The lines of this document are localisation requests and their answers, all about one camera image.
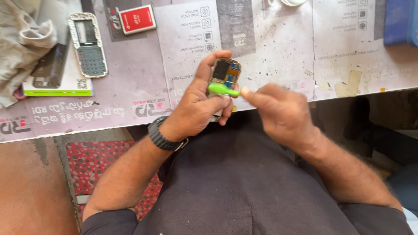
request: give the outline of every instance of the green toothbrush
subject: green toothbrush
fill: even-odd
[[[239,96],[240,92],[235,91],[232,89],[229,89],[227,86],[220,84],[220,83],[211,83],[208,86],[208,90],[220,95],[233,95],[233,96]]]

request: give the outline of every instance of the red patterned mat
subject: red patterned mat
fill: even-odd
[[[67,156],[76,195],[92,194],[100,176],[115,160],[135,144],[134,141],[102,141],[67,143]],[[150,211],[160,194],[162,182],[154,175],[135,206],[140,221]],[[78,205],[81,218],[84,204]]]

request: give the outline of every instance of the phone keypad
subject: phone keypad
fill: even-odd
[[[79,48],[78,54],[83,74],[90,76],[106,74],[103,54],[100,48]]]

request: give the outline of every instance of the cloth rag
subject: cloth rag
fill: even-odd
[[[37,25],[34,11],[21,0],[0,0],[0,109],[18,101],[14,91],[57,43],[52,21]]]

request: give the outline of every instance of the fingernail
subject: fingernail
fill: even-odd
[[[229,95],[221,95],[222,99],[224,99],[224,101],[226,103],[229,104],[229,102],[231,101],[231,97]]]
[[[240,90],[241,95],[246,95],[250,92],[250,89],[248,87],[243,87]]]

